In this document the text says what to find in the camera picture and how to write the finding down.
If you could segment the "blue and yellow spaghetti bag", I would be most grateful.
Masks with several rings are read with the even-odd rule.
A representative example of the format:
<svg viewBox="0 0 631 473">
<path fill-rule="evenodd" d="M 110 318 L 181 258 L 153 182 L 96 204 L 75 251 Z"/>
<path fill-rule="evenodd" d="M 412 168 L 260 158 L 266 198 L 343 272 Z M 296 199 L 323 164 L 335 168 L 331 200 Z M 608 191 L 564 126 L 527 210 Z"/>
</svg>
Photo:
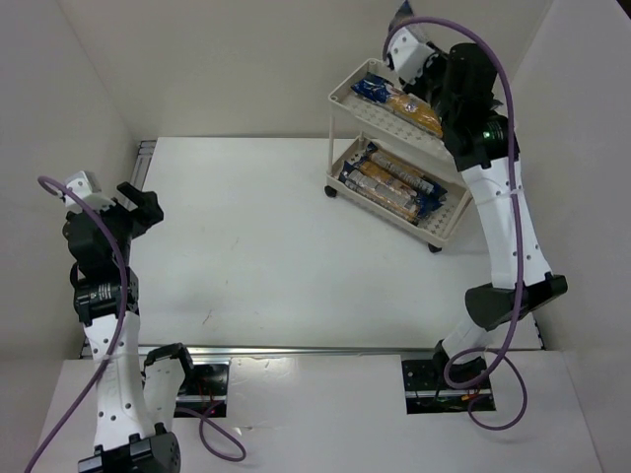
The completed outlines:
<svg viewBox="0 0 631 473">
<path fill-rule="evenodd" d="M 372 161 L 346 161 L 338 176 L 346 187 L 417 226 L 437 208 L 428 196 L 403 183 Z"/>
</svg>

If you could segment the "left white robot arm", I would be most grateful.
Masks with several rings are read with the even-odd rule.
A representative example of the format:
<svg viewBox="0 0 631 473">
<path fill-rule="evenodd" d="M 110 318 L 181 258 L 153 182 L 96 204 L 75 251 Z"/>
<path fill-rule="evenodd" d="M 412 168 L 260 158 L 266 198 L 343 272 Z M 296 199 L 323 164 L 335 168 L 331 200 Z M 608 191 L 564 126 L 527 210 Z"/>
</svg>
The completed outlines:
<svg viewBox="0 0 631 473">
<path fill-rule="evenodd" d="M 177 472 L 181 453 L 173 431 L 177 393 L 192 371 L 186 347 L 174 343 L 139 355 L 138 278 L 129 266 L 131 242 L 164 219 L 156 193 L 128 182 L 125 208 L 104 196 L 86 172 L 68 178 L 79 197 L 65 198 L 62 234 L 75 263 L 73 306 L 95 362 L 97 427 L 94 451 L 80 472 Z"/>
</svg>

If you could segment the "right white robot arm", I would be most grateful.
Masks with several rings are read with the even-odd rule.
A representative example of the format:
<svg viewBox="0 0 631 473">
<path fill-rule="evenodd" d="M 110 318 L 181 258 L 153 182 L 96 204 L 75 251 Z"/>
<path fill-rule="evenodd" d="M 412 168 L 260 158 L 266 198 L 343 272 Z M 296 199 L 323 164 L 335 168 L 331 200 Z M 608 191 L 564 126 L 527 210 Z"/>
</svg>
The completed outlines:
<svg viewBox="0 0 631 473">
<path fill-rule="evenodd" d="M 512 337 L 525 315 L 565 295 L 568 283 L 551 270 L 533 228 L 512 94 L 495 54 L 475 43 L 444 52 L 420 42 L 394 54 L 392 63 L 405 91 L 440 118 L 489 249 L 490 282 L 466 291 L 467 318 L 436 347 L 435 363 L 451 375 L 482 355 L 491 331 L 507 324 Z"/>
</svg>

